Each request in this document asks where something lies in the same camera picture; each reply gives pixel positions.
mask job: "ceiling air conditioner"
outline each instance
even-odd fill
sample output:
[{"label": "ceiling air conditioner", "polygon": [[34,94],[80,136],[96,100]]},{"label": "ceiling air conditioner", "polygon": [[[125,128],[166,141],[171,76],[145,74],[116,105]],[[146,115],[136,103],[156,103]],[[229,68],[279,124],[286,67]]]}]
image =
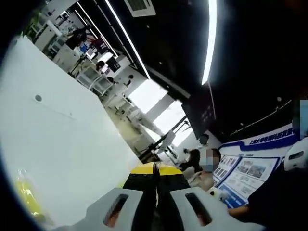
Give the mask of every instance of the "ceiling air conditioner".
[{"label": "ceiling air conditioner", "polygon": [[124,0],[133,17],[156,15],[151,0]]}]

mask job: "bright window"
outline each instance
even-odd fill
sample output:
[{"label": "bright window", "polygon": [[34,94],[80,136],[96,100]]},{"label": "bright window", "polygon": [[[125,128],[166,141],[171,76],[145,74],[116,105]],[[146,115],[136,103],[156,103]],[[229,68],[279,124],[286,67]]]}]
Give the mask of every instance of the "bright window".
[{"label": "bright window", "polygon": [[[182,103],[179,101],[174,101],[155,121],[154,124],[164,133],[166,134],[170,129],[172,129],[184,116],[185,113],[182,109]],[[176,132],[176,136],[173,140],[173,144],[175,146],[179,146],[193,131],[192,128],[189,128],[188,124],[184,124],[184,126]]]},{"label": "bright window", "polygon": [[166,94],[165,89],[154,81],[147,79],[129,95],[129,98],[143,113],[147,113]]}]

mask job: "fluorescent light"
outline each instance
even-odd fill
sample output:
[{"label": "fluorescent light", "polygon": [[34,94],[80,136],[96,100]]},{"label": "fluorescent light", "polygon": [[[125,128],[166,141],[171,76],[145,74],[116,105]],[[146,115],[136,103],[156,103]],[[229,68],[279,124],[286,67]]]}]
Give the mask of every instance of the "fluorescent light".
[{"label": "fluorescent light", "polygon": [[[78,14],[79,18],[83,21],[83,23],[84,23],[85,25],[87,25],[87,22],[81,17],[81,15],[79,14],[79,12],[78,12],[77,10],[75,10],[75,12]],[[98,39],[98,37],[97,37],[97,35],[94,33],[94,31],[93,31],[92,29],[90,29],[90,31],[91,31],[91,33],[94,35],[94,37],[95,37],[96,39]]]},{"label": "fluorescent light", "polygon": [[208,0],[208,7],[209,7],[209,32],[208,32],[208,43],[207,43],[207,53],[205,59],[205,68],[202,78],[202,85],[208,79],[210,74],[212,58],[214,53],[214,46],[215,46],[215,37],[216,37],[216,25],[217,25],[217,3],[216,0]]},{"label": "fluorescent light", "polygon": [[116,53],[116,51],[112,48],[112,46],[110,45],[110,43],[107,41],[107,39],[104,37],[104,35],[101,33],[101,31],[98,29],[98,27],[94,24],[93,20],[90,18],[90,16],[87,14],[87,12],[83,9],[83,7],[80,5],[79,2],[77,2],[78,6],[81,8],[81,10],[83,11],[83,13],[85,13],[85,15],[89,18],[89,20],[91,21],[91,23],[93,24],[93,26],[97,29],[98,33],[101,35],[102,39],[104,40],[105,43],[107,43],[108,47],[113,51],[113,53],[115,54],[115,57],[117,58],[118,55]]},{"label": "fluorescent light", "polygon": [[124,26],[122,25],[122,23],[121,23],[119,17],[117,16],[116,12],[115,12],[114,9],[112,8],[112,6],[111,6],[111,4],[109,3],[109,1],[108,1],[108,0],[105,0],[105,2],[106,2],[106,4],[108,5],[108,7],[109,7],[111,13],[112,13],[112,14],[114,15],[114,17],[116,18],[117,23],[118,23],[119,26],[121,27],[121,29],[122,29],[124,35],[126,36],[128,42],[129,42],[129,44],[131,45],[133,51],[135,52],[135,55],[136,55],[136,57],[137,57],[137,59],[138,59],[140,65],[141,65],[141,67],[143,68],[143,70],[144,70],[146,76],[147,76],[149,79],[151,79],[151,78],[150,78],[150,75],[149,75],[149,73],[148,73],[148,71],[146,70],[146,68],[145,68],[145,66],[144,66],[144,64],[143,64],[143,62],[142,62],[142,60],[141,60],[141,58],[140,58],[140,56],[139,56],[139,54],[138,54],[138,52],[137,52],[137,50],[136,50],[134,44],[133,44],[133,42],[131,41],[130,37],[128,36],[128,33],[126,32]]}]

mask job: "ceiling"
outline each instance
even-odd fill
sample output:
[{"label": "ceiling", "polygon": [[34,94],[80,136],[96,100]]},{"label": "ceiling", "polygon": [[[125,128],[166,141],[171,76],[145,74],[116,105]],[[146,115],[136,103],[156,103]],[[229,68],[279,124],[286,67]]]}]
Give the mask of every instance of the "ceiling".
[{"label": "ceiling", "polygon": [[[143,74],[104,0],[97,2]],[[217,2],[217,33],[208,81],[217,118],[210,131],[225,142],[290,123],[293,102],[288,102],[307,89],[308,26],[304,11],[307,3],[301,0]],[[112,46],[126,53],[95,2],[79,3]],[[202,92],[209,24],[207,1],[152,0],[156,15],[138,18],[131,16],[123,0],[110,3],[145,65],[191,95]],[[77,5],[73,8],[84,16]],[[150,75],[166,86],[151,72]],[[172,88],[168,90],[172,97],[185,100]],[[269,118],[245,128],[286,103]]]}]

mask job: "yellow stripe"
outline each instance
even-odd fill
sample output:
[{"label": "yellow stripe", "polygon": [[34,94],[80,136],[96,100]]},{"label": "yellow stripe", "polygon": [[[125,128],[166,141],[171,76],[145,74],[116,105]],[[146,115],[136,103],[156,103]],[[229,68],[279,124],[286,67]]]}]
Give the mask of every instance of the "yellow stripe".
[{"label": "yellow stripe", "polygon": [[160,176],[167,176],[167,175],[178,175],[182,174],[182,172],[173,166],[168,166],[163,163],[159,165],[159,175]]},{"label": "yellow stripe", "polygon": [[153,174],[153,162],[140,165],[131,170],[131,174]]}]

